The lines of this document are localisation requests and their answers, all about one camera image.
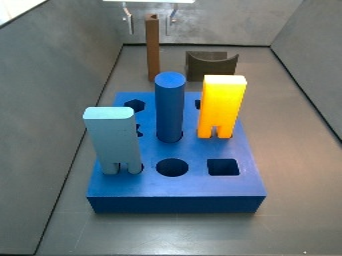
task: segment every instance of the yellow block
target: yellow block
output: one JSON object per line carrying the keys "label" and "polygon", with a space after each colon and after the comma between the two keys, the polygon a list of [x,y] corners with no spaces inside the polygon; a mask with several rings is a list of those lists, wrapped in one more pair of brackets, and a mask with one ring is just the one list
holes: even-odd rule
{"label": "yellow block", "polygon": [[245,76],[204,76],[198,123],[199,138],[211,137],[212,127],[216,127],[219,138],[231,138],[246,85]]}

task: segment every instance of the blue cylinder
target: blue cylinder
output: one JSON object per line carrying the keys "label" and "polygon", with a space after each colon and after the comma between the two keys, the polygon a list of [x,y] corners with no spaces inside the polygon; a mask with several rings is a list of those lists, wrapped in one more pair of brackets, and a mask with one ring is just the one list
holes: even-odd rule
{"label": "blue cylinder", "polygon": [[186,77],[178,72],[163,72],[155,77],[156,137],[174,143],[183,131]]}

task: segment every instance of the light blue block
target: light blue block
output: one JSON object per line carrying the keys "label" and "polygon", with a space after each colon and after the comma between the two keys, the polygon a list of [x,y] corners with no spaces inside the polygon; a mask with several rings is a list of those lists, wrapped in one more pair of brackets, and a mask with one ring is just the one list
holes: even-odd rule
{"label": "light blue block", "polygon": [[104,174],[116,174],[120,166],[128,172],[142,171],[134,109],[130,107],[90,107],[83,120]]}

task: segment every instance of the gray wall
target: gray wall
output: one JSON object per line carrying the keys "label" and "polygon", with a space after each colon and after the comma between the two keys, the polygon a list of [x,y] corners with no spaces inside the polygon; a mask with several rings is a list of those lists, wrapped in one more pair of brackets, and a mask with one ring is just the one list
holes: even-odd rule
{"label": "gray wall", "polygon": [[342,1],[305,0],[271,49],[342,139]]}
{"label": "gray wall", "polygon": [[0,29],[0,254],[35,252],[120,48],[99,1],[48,1]]}
{"label": "gray wall", "polygon": [[179,4],[170,36],[166,16],[171,4],[127,3],[134,15],[132,36],[122,20],[122,3],[103,2],[103,6],[111,9],[124,43],[144,43],[144,15],[156,13],[162,43],[269,46],[301,3],[302,0],[196,0],[194,4]]}

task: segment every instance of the blue base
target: blue base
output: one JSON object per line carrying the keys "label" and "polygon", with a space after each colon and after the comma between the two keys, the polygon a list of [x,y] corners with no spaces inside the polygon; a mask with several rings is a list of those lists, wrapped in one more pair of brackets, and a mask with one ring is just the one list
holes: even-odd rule
{"label": "blue base", "polygon": [[[164,143],[155,136],[154,96],[154,93],[116,94],[115,106],[123,106],[135,99],[146,103],[144,110],[136,113],[139,132],[143,134],[139,144],[144,170],[138,175],[124,170],[116,175],[104,175],[96,161],[87,193],[94,211],[255,212],[267,193],[240,121],[236,122],[231,139],[199,139],[195,100],[200,99],[200,93],[186,93],[183,137],[176,143]],[[182,159],[187,163],[184,175],[167,177],[156,171],[158,162],[167,158]],[[214,160],[211,174],[207,159],[220,159]],[[231,165],[234,160],[222,159],[235,159],[238,165]]]}

